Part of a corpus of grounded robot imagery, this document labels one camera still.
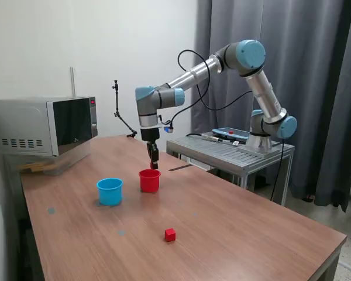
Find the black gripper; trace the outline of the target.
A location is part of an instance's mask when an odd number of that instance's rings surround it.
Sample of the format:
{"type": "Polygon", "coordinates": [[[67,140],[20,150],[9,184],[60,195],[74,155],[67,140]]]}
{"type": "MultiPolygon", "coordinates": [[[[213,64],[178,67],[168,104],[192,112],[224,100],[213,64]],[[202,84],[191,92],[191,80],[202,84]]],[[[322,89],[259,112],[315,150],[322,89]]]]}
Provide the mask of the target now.
{"type": "Polygon", "coordinates": [[[141,128],[140,129],[142,140],[147,142],[147,152],[149,154],[149,158],[151,160],[151,169],[158,169],[158,161],[159,161],[159,150],[155,141],[160,138],[159,128],[141,128]]]}

